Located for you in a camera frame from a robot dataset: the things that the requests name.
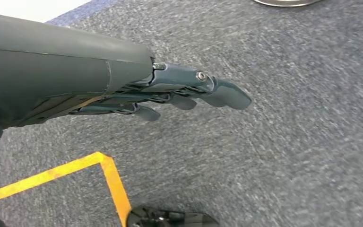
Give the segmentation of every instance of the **yellow tape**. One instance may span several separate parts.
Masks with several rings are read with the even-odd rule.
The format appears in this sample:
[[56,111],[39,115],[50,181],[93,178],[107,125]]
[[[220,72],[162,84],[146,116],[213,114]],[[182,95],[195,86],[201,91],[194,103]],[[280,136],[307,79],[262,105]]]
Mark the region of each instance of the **yellow tape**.
[[113,158],[108,157],[101,152],[95,152],[86,157],[76,159],[40,174],[2,187],[0,188],[0,200],[98,163],[101,164],[121,224],[123,227],[126,227],[127,215],[131,210],[130,202]]

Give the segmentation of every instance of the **robotic hand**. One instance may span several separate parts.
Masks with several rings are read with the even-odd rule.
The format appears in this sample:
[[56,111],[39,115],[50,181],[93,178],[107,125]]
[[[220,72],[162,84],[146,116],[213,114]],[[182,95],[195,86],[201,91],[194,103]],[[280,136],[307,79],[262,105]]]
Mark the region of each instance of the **robotic hand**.
[[203,71],[165,62],[153,62],[152,74],[129,83],[113,94],[87,106],[75,109],[71,115],[135,114],[146,121],[155,121],[160,114],[142,102],[170,103],[182,110],[196,106],[200,98],[215,107],[229,106],[242,110],[250,98],[236,85],[206,75]]
[[251,103],[232,83],[156,62],[146,46],[0,16],[0,138],[4,129],[65,115],[135,114],[154,121],[159,113],[140,103],[190,110],[198,98],[239,110]]

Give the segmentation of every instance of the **screw head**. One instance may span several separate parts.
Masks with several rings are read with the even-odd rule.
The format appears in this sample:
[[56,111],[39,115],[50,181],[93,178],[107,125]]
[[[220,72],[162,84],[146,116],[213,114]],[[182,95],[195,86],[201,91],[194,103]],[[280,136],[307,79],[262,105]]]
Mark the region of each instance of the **screw head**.
[[205,73],[203,73],[203,72],[198,72],[198,73],[197,73],[197,78],[198,78],[199,80],[201,80],[201,81],[205,81],[205,80],[207,80],[207,79],[208,79],[208,76],[207,76]]
[[164,70],[165,69],[165,65],[155,62],[154,64],[152,64],[152,68],[154,68],[155,70]]

